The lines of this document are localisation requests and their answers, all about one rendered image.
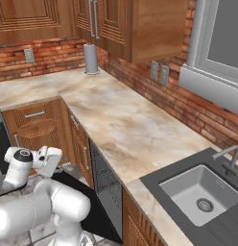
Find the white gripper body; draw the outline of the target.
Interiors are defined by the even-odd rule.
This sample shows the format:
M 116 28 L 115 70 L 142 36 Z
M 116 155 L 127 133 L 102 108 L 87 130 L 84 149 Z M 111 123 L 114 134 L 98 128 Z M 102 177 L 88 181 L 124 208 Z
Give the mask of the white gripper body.
M 40 165 L 37 173 L 44 177 L 52 177 L 60 159 L 62 150 L 55 147 L 43 146 L 38 151 L 38 163 Z

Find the wooden base cupboard door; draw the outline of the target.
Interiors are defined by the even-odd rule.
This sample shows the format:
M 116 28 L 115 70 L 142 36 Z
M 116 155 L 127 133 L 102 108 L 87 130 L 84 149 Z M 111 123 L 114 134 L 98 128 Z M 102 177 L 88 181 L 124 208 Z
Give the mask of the wooden base cupboard door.
M 17 146 L 14 139 L 15 134 L 18 135 L 21 147 L 36 151 L 44 145 L 56 147 L 62 150 L 62 158 L 59 165 L 69 162 L 66 132 L 61 120 L 44 122 L 13 132 L 10 131 L 12 144 Z
M 86 142 L 82 142 L 76 131 L 74 130 L 74 127 L 71 127 L 72 132 L 72 138 L 73 138 L 73 146 L 75 151 L 75 159 L 76 164 L 80 167 L 83 176 L 85 180 L 87 181 L 88 185 L 91 188 L 94 188 L 94 182 L 93 182 L 93 174 L 92 174 L 92 165 L 90 160 L 90 149 L 89 149 L 89 141 L 87 137 Z M 85 164 L 84 164 L 84 156 L 83 156 L 83 148 L 86 146 L 86 155 L 87 155 L 87 163 L 89 165 L 89 169 L 86 170 Z

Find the dark grey dishwasher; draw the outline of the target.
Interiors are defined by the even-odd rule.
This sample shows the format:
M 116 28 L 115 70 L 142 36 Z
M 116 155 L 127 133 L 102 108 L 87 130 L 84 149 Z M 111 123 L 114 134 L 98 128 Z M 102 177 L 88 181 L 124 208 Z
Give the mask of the dark grey dishwasher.
M 94 188 L 105 209 L 112 239 L 123 243 L 123 192 L 122 185 L 97 146 L 89 140 L 90 157 L 93 169 Z

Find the black dishwasher door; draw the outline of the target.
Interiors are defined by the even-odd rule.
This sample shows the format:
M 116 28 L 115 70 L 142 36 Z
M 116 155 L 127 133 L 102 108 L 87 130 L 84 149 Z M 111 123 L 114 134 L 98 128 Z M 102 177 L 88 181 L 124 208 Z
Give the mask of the black dishwasher door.
M 79 190 L 90 199 L 90 213 L 81 222 L 84 230 L 123 244 L 122 209 L 115 205 L 107 191 L 97 195 L 88 185 L 66 172 L 55 174 L 52 179 Z

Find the wooden drawer front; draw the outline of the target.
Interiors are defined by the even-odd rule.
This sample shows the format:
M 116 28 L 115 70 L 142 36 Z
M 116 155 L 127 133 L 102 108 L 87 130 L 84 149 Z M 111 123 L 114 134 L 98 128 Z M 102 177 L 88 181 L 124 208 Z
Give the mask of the wooden drawer front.
M 3 116 L 11 132 L 39 123 L 61 119 L 60 99 L 3 111 Z
M 79 123 L 79 121 L 76 119 L 75 115 L 73 114 L 73 112 L 71 110 L 68 110 L 68 113 L 69 113 L 71 125 L 74 127 L 74 130 L 76 131 L 76 133 L 80 137 L 81 141 L 86 142 L 87 141 L 87 134 L 86 134 L 83 126 Z

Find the wooden base cupboard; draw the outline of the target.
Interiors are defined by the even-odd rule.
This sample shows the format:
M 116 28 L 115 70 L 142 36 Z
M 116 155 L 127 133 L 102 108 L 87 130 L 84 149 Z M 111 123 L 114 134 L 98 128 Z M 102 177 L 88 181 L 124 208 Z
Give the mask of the wooden base cupboard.
M 166 246 L 126 190 L 123 190 L 123 246 Z

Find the grey paper towel roll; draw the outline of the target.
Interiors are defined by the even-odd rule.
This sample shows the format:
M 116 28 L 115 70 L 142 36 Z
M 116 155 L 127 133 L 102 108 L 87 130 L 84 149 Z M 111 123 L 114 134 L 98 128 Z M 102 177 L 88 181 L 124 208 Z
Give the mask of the grey paper towel roll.
M 85 73 L 95 75 L 99 73 L 96 46 L 94 44 L 85 44 L 83 46 Z

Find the grey sink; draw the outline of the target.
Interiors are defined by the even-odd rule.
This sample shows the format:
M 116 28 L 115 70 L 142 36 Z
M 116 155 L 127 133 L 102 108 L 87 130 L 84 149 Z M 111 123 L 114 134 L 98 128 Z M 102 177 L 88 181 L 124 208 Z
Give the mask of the grey sink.
M 238 166 L 207 148 L 140 178 L 194 246 L 238 246 Z

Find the grey wall socket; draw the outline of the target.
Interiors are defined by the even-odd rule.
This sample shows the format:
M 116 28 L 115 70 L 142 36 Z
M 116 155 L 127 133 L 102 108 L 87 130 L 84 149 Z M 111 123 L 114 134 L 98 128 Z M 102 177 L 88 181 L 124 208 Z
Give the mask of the grey wall socket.
M 168 83 L 168 77 L 169 77 L 169 67 L 162 64 L 161 65 L 161 74 L 160 74 L 160 83 L 164 86 Z
M 27 63 L 32 63 L 35 61 L 35 55 L 34 55 L 32 48 L 25 49 L 24 54 L 25 54 L 25 60 Z
M 151 79 L 157 81 L 158 78 L 158 62 L 152 61 L 151 63 Z

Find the wooden wall cupboard door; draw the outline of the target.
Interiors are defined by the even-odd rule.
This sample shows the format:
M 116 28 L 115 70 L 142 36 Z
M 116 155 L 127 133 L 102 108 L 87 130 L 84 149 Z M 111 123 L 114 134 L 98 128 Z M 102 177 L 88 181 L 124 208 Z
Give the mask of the wooden wall cupboard door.
M 75 34 L 73 0 L 0 0 L 0 45 Z

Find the wooden wall cupboard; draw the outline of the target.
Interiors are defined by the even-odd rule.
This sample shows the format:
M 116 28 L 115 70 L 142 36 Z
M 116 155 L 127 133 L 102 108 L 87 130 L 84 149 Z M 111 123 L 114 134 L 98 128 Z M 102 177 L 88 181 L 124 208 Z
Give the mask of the wooden wall cupboard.
M 78 37 L 130 63 L 181 53 L 188 0 L 97 0 L 100 39 L 90 35 L 87 0 L 73 0 Z M 95 34 L 93 0 L 91 2 Z

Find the grey window frame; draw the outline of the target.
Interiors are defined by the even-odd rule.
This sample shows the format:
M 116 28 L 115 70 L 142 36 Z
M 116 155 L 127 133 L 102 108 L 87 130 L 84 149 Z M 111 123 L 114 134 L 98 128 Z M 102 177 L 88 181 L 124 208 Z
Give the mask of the grey window frame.
M 238 0 L 197 0 L 178 84 L 238 114 Z

